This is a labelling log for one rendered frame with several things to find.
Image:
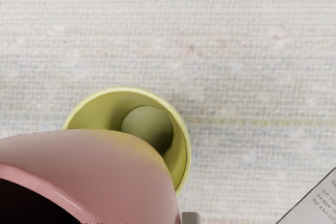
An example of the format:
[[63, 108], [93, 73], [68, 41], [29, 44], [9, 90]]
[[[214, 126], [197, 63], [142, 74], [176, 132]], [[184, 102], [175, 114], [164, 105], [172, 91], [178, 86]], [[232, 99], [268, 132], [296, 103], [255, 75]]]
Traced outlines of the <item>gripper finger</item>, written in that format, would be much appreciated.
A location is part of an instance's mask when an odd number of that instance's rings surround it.
[[201, 224], [200, 214], [194, 211], [182, 212], [181, 224]]

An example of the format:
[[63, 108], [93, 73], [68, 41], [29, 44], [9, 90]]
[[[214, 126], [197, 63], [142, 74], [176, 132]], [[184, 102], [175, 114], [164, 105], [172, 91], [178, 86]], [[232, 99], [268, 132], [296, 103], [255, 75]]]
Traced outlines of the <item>pink cup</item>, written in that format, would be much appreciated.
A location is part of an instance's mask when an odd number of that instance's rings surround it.
[[0, 224], [181, 224], [170, 173], [116, 131], [0, 138]]

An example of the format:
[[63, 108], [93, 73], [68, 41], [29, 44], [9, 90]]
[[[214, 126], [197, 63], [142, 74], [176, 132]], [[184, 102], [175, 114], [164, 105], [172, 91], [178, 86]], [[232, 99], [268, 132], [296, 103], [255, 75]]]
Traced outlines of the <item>yellow-green cup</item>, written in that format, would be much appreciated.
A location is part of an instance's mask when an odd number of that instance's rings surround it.
[[141, 138], [162, 156], [179, 194], [191, 166], [190, 136], [180, 114], [164, 98], [140, 88], [114, 87], [83, 99], [65, 120], [64, 130], [99, 129]]

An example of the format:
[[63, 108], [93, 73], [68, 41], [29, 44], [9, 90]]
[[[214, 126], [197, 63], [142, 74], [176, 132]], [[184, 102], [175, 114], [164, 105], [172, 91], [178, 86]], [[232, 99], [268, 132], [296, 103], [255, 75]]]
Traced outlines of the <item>white printed paper sheet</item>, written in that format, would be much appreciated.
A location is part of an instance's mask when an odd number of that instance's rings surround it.
[[336, 167], [276, 224], [336, 224]]

